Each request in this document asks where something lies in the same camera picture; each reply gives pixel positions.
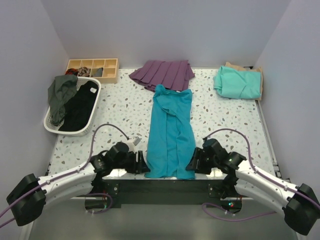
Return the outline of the teal t shirt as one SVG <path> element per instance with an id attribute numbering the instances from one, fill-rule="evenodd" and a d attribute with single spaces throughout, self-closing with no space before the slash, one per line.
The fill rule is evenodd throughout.
<path id="1" fill-rule="evenodd" d="M 146 178 L 195 178 L 187 170 L 196 148 L 190 123 L 193 94 L 190 89 L 177 92 L 159 84 L 155 88 L 146 161 Z"/>

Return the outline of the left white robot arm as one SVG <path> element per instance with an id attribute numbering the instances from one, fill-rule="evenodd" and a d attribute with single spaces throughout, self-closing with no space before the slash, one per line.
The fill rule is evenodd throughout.
<path id="1" fill-rule="evenodd" d="M 81 195 L 99 196 L 104 190 L 103 177 L 112 170 L 148 173 L 143 152 L 136 151 L 135 146 L 133 142 L 118 142 L 69 170 L 41 177 L 26 175 L 6 198 L 16 224 L 21 227 L 33 222 L 51 204 Z"/>

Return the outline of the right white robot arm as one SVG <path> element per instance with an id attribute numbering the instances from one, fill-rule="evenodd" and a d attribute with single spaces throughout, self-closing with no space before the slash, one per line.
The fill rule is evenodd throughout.
<path id="1" fill-rule="evenodd" d="M 186 170 L 207 175 L 213 168 L 226 175 L 214 188 L 222 199 L 236 194 L 252 198 L 281 214 L 285 223 L 303 236 L 320 218 L 320 202 L 310 186 L 297 186 L 273 176 L 245 156 L 227 152 L 216 139 L 208 139 L 201 148 L 195 148 Z"/>

